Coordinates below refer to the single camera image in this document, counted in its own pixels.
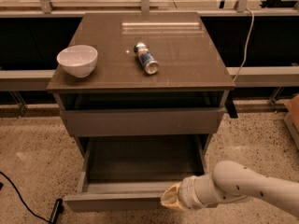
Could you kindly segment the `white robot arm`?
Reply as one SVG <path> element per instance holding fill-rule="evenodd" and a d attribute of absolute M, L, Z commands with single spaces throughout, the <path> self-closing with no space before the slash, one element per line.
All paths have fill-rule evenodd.
<path fill-rule="evenodd" d="M 299 183 L 258 174 L 234 161 L 220 161 L 206 175 L 189 176 L 168 188 L 162 206 L 195 211 L 257 198 L 299 217 Z"/>

